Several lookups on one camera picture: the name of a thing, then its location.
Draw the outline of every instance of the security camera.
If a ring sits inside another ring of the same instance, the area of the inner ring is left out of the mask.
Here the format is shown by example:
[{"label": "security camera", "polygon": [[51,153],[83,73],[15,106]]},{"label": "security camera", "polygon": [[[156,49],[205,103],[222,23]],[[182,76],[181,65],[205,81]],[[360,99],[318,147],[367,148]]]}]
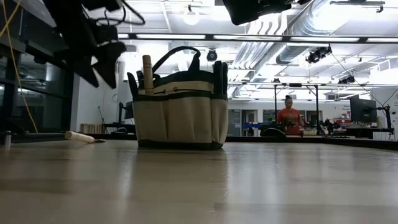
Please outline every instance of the security camera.
[{"label": "security camera", "polygon": [[216,50],[214,49],[209,50],[209,53],[207,54],[207,61],[215,62],[216,60],[217,60]]}]

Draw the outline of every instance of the orange shirt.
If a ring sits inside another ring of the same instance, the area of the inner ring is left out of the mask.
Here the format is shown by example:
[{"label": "orange shirt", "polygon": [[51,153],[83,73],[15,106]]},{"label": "orange shirt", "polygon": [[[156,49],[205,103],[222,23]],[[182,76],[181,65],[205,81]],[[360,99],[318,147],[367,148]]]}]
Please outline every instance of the orange shirt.
[{"label": "orange shirt", "polygon": [[295,109],[282,109],[278,113],[278,122],[282,124],[289,124],[291,121],[294,124],[293,127],[286,127],[285,134],[289,135],[299,135],[300,134],[300,126],[299,121],[301,120],[301,114],[298,110]]}]

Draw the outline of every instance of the pole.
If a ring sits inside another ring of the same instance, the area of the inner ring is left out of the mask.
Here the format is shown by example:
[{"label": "pole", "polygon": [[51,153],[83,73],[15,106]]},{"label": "pole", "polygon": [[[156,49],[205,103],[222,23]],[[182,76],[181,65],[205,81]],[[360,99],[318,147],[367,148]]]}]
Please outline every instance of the pole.
[{"label": "pole", "polygon": [[276,100],[277,93],[276,93],[276,85],[274,85],[274,90],[275,90],[275,122],[277,123],[277,122],[278,122],[278,115],[277,115],[277,113],[276,113],[276,111],[277,111],[277,100]]},{"label": "pole", "polygon": [[318,86],[315,86],[315,97],[317,98],[317,135],[320,135],[320,123],[319,123],[319,97],[318,97]]}]

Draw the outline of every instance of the green trim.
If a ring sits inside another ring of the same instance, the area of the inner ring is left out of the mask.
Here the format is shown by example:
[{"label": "green trim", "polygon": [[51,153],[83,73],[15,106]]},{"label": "green trim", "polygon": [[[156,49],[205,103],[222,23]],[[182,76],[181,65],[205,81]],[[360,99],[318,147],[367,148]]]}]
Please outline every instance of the green trim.
[{"label": "green trim", "polygon": [[139,147],[148,147],[156,149],[204,149],[204,150],[215,150],[221,149],[223,144],[218,142],[209,143],[181,143],[181,142],[157,142],[151,140],[139,140]]},{"label": "green trim", "polygon": [[[190,81],[202,81],[202,82],[214,83],[214,74],[211,72],[206,72],[201,70],[195,72],[188,72],[188,71],[177,72],[169,76],[166,76],[164,78],[155,79],[154,88],[173,82],[190,82]],[[144,82],[140,82],[138,89],[140,90],[145,89]]]},{"label": "green trim", "polygon": [[167,100],[176,100],[181,98],[188,97],[206,97],[215,100],[225,100],[228,101],[227,95],[221,94],[212,94],[210,91],[188,91],[184,93],[173,93],[165,96],[146,96],[146,95],[138,95],[133,98],[134,102],[137,101],[167,101]]}]

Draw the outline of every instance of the bag handle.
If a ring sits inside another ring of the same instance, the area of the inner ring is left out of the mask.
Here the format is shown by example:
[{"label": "bag handle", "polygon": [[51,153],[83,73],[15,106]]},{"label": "bag handle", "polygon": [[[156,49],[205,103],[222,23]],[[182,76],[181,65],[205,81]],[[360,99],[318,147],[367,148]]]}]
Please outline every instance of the bag handle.
[{"label": "bag handle", "polygon": [[188,46],[181,46],[181,47],[176,47],[173,50],[167,52],[156,64],[152,67],[152,72],[155,73],[156,70],[173,54],[182,51],[182,50],[193,50],[196,52],[195,56],[193,56],[191,65],[189,66],[188,71],[193,71],[193,70],[199,70],[200,66],[200,51],[194,47],[188,47]]}]

